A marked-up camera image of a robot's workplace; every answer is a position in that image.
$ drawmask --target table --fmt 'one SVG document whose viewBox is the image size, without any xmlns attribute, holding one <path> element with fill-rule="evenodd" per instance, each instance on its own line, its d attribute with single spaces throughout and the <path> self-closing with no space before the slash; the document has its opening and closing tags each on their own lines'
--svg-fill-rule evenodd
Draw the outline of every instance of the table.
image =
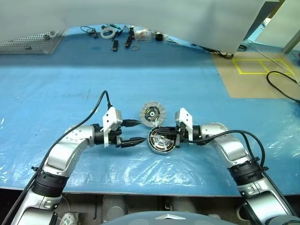
<svg viewBox="0 0 300 225">
<path fill-rule="evenodd" d="M 166 109 L 164 126 L 185 107 L 195 125 L 221 122 L 258 136 L 270 177 L 284 194 L 300 193 L 300 108 L 288 99 L 230 98 L 209 53 L 181 45 L 140 43 L 117 52 L 110 40 L 69 32 L 52 55 L 0 56 L 0 187 L 21 189 L 30 167 L 51 144 L 85 118 L 103 90 L 124 119 L 139 119 L 145 102 Z M 106 103 L 88 124 L 102 123 Z M 143 125 L 123 128 L 124 138 L 146 137 Z M 250 141 L 256 155 L 260 150 Z M 64 191 L 148 195 L 238 196 L 236 184 L 211 146 L 182 144 L 171 154 L 132 148 L 87 149 Z"/>
</svg>

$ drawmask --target cardboard surface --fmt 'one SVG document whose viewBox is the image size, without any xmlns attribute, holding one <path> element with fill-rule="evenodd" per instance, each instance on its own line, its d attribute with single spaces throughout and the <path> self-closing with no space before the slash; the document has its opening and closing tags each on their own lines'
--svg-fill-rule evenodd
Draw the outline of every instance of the cardboard surface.
<svg viewBox="0 0 300 225">
<path fill-rule="evenodd" d="M 282 53 L 266 53 L 289 69 L 286 71 L 258 52 L 237 52 L 231 60 L 213 55 L 222 81 L 232 98 L 285 98 L 266 80 L 269 71 L 279 71 L 300 80 L 300 71 Z M 273 73 L 269 76 L 273 84 L 287 95 L 300 98 L 300 86 L 286 77 Z"/>
</svg>

